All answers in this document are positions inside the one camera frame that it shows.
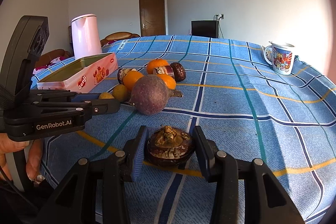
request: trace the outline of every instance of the yellow-green small fruit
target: yellow-green small fruit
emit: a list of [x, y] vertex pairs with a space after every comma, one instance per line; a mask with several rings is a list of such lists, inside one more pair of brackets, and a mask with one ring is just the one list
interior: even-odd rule
[[116, 98], [119, 102], [125, 102], [128, 99], [129, 93], [127, 87], [124, 85], [117, 85], [114, 87], [112, 91], [112, 95]]
[[99, 95], [98, 99], [113, 99], [113, 95], [109, 92], [103, 92]]

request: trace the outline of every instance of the orange fruit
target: orange fruit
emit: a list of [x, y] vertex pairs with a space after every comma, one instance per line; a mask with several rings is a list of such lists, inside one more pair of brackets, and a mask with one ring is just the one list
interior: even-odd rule
[[153, 74], [153, 69], [160, 66], [169, 66], [169, 63], [164, 59], [154, 59], [147, 64], [146, 70], [149, 75]]
[[176, 82], [173, 77], [164, 74], [159, 74], [157, 76], [160, 77], [166, 83], [168, 88], [172, 90], [176, 88]]
[[131, 70], [123, 78], [124, 85], [127, 87], [129, 91], [131, 91], [137, 80], [139, 80], [141, 77], [143, 77], [142, 73], [136, 70]]

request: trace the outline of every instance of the blue tablecloth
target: blue tablecloth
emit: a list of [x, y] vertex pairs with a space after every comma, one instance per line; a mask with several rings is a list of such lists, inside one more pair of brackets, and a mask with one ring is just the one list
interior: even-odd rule
[[[119, 66], [144, 74], [152, 59], [180, 62], [187, 77], [177, 89], [184, 96], [169, 99], [154, 116], [121, 105], [116, 114], [94, 116], [82, 132], [46, 139], [42, 172], [53, 186], [79, 158], [107, 157], [134, 138], [141, 125], [151, 133], [161, 125], [187, 132], [201, 125], [207, 138], [235, 158], [263, 159], [306, 223], [318, 223], [336, 194], [336, 87], [329, 79], [298, 58], [291, 75], [278, 75], [263, 60], [261, 46], [248, 42], [176, 35], [123, 44], [104, 50], [116, 52]], [[50, 71], [34, 77], [33, 85]], [[117, 84], [114, 72], [92, 92], [111, 91]], [[107, 142], [111, 146], [102, 150]], [[209, 223], [215, 187], [202, 178], [195, 155], [185, 170], [145, 164], [137, 182], [126, 183], [131, 222]], [[243, 223], [242, 182], [239, 187]], [[97, 219], [100, 215], [98, 204]]]

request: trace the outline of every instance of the pink container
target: pink container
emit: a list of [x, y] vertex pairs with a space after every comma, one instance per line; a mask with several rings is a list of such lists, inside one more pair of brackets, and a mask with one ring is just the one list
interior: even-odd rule
[[37, 88], [88, 93], [117, 68], [114, 52], [83, 57], [38, 81]]
[[73, 52], [75, 59], [102, 53], [94, 14], [82, 15], [71, 21]]

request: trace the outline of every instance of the purple beet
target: purple beet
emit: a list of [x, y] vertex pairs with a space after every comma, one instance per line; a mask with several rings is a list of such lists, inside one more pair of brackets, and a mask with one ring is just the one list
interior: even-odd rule
[[144, 115], [153, 115], [165, 108], [170, 97], [182, 96], [182, 92], [169, 89], [156, 75], [146, 75], [135, 83], [129, 104]]

